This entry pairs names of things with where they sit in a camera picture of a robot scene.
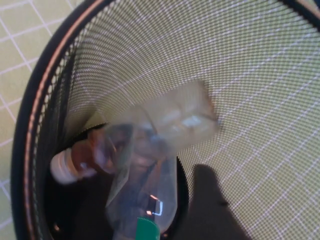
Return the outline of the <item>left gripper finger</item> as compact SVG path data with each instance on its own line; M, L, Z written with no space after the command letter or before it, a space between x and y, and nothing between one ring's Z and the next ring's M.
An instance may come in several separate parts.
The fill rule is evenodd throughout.
M181 240L249 240L229 209L214 170L197 164L193 171L193 197L179 228Z

